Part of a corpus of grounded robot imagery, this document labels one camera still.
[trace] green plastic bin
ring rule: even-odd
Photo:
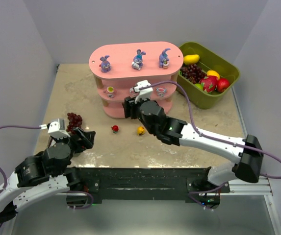
[[[228,90],[235,84],[240,76],[240,72],[237,67],[227,62],[217,54],[213,53],[209,49],[195,42],[188,42],[179,47],[184,56],[198,54],[200,60],[197,63],[204,72],[208,70],[214,70],[219,75],[230,82],[230,86],[222,93],[213,91],[211,94],[195,87],[193,83],[184,78],[180,73],[178,74],[177,83],[180,84],[187,92],[189,99],[200,109],[209,109],[215,105],[222,97],[228,92]]]

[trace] green apple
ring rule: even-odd
[[[201,85],[201,84],[199,84],[199,83],[196,83],[195,86],[196,86],[198,89],[200,89],[200,90],[203,90],[203,89],[204,89],[203,85]]]

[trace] shelf tier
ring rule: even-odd
[[[167,51],[168,58],[170,59],[168,69],[159,68],[159,55],[165,48],[170,48]],[[143,57],[144,65],[140,71],[131,67],[138,49],[147,53]],[[111,63],[111,70],[109,72],[101,72],[99,67],[101,64],[100,57],[105,55],[110,56],[108,61]],[[89,67],[96,77],[106,80],[129,79],[130,77],[155,77],[160,75],[170,76],[180,70],[183,60],[183,53],[172,43],[127,43],[105,45],[96,49],[89,58]]]
[[[157,100],[157,102],[164,109],[164,112],[166,114],[170,111],[172,107],[172,101],[167,101],[164,99],[164,100]],[[108,103],[107,106],[103,106],[103,109],[110,118],[125,118],[124,108],[122,103],[111,102]]]
[[[122,80],[122,81],[111,81],[111,80],[103,80],[103,88],[98,88],[98,94],[101,96],[102,99],[109,101],[109,102],[124,102],[124,99],[128,96],[130,96],[129,93],[129,89],[131,87],[134,87],[135,84],[139,81],[144,80],[143,78],[132,78],[130,80]],[[157,82],[161,82],[161,81],[165,81],[165,77],[162,78],[152,78],[152,79],[148,79],[149,82],[151,84],[157,83]],[[106,90],[107,87],[113,87],[114,90],[116,90],[116,94],[114,98],[109,98],[104,91]],[[161,86],[158,87],[163,87],[167,89],[167,92],[165,93],[164,97],[160,97],[156,94],[156,87],[153,88],[153,93],[150,97],[151,100],[163,100],[166,99],[168,97],[170,97],[176,90],[176,86],[173,84],[163,84]]]

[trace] black metal base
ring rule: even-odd
[[[71,190],[87,191],[94,197],[94,203],[102,200],[180,200],[194,202],[189,192],[201,191],[194,182],[207,177],[209,168],[69,168],[68,179]],[[229,192],[229,186],[221,192]],[[196,199],[203,200],[198,194]],[[67,196],[69,206],[82,206],[86,198]]]

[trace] purple bunny figurine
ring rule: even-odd
[[[142,56],[145,55],[146,53],[143,51],[141,52],[141,49],[137,50],[137,55],[134,57],[133,62],[131,63],[131,66],[133,69],[136,70],[141,70],[141,68],[143,67],[143,63],[142,63]]]
[[[109,58],[109,55],[106,55],[105,57],[101,57],[100,60],[102,63],[100,64],[101,72],[109,72],[111,70],[110,62],[107,61],[107,58]]]
[[[170,48],[165,48],[159,56],[159,68],[169,66],[169,58],[166,52],[170,50]]]

